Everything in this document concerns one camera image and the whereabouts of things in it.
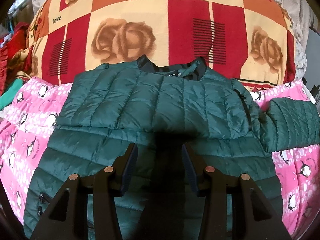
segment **bed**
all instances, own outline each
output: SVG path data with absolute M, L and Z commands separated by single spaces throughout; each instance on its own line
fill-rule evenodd
M 30 64 L 37 70 L 35 76 L 47 82 L 44 86 L 58 85 L 54 90 L 58 94 L 58 89 L 72 82 L 76 74 L 101 63 L 131 61 L 146 54 L 162 66 L 202 56 L 209 67 L 228 78 L 238 79 L 262 107 L 279 92 L 282 95 L 279 97 L 310 100 L 302 82 L 293 81 L 295 34 L 290 17 L 276 0 L 134 1 L 47 0 L 28 30 L 27 46 L 32 55 Z M 269 13 L 265 7 L 273 10 Z M 261 50 L 264 42 L 272 48 L 268 53 Z M 39 79 L 31 81 L 37 83 L 30 84 L 31 87 L 43 85 Z M 277 175 L 283 186 L 286 185 L 283 221 L 294 239 L 307 231 L 320 209 L 315 201 L 319 176 L 308 173 L 317 170 L 319 150 L 319 145 L 314 145 L 273 154 Z M 31 167 L 23 167 L 28 182 L 36 164 Z M 292 174 L 293 168 L 298 171 L 291 178 L 296 181 L 294 186 L 292 181 L 282 181 L 282 178 L 289 180 L 285 174 Z M 20 174 L 20 179 L 22 189 L 13 191 L 22 192 L 19 205 L 17 194 L 13 194 L 10 203 L 22 222 L 19 210 L 28 185 L 24 174 Z

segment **jacket sleeve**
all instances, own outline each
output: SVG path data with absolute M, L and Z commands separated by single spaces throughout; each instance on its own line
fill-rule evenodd
M 259 121 L 260 142 L 266 152 L 320 143 L 320 117 L 311 102 L 274 98 Z

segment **quilted jacket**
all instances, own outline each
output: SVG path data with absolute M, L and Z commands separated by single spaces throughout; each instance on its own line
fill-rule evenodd
M 162 68 L 146 56 L 103 64 L 74 81 L 30 183 L 25 232 L 35 228 L 38 206 L 46 208 L 40 192 L 53 197 L 70 174 L 95 174 L 130 142 L 139 149 L 134 176 L 125 196 L 115 199 L 124 239 L 197 239 L 204 199 L 185 179 L 186 141 L 223 173 L 248 173 L 281 215 L 271 152 L 320 143 L 319 131 L 311 102 L 275 98 L 264 113 L 240 82 L 201 58 Z M 231 230 L 231 198 L 228 215 Z M 90 196 L 88 220 L 93 223 Z M 94 239 L 90 228 L 89 235 Z

